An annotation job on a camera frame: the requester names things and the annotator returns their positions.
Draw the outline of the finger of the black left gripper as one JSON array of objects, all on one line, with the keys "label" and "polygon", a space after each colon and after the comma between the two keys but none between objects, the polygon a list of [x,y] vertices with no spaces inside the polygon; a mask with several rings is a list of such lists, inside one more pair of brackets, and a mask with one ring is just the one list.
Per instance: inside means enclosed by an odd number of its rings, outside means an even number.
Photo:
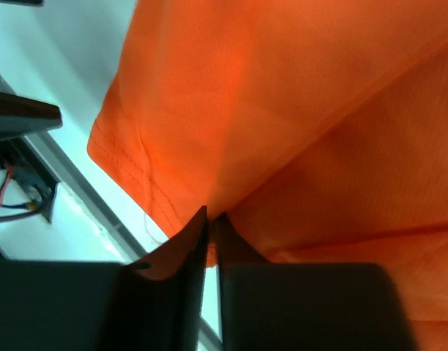
[{"label": "finger of the black left gripper", "polygon": [[0,92],[0,140],[61,126],[58,106]]}]

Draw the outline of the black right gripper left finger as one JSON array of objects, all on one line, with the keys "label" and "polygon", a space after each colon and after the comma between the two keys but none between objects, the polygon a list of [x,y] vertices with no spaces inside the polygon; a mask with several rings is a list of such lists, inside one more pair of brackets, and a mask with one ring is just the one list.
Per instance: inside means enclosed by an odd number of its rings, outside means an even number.
[{"label": "black right gripper left finger", "polygon": [[0,259],[0,350],[194,350],[207,213],[141,259]]}]

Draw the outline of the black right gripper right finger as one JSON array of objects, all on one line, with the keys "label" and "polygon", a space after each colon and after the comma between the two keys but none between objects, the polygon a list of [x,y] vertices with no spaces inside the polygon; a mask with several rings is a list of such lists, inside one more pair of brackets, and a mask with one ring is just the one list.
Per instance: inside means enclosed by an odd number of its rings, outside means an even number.
[{"label": "black right gripper right finger", "polygon": [[393,281],[372,263],[272,263],[226,215],[217,244],[225,350],[416,350]]}]

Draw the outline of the orange t shirt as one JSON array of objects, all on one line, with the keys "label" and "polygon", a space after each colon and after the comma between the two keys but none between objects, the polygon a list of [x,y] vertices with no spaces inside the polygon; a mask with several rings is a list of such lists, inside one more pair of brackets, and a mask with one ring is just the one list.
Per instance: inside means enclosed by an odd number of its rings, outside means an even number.
[{"label": "orange t shirt", "polygon": [[139,1],[87,151],[167,236],[381,264],[448,350],[448,1]]}]

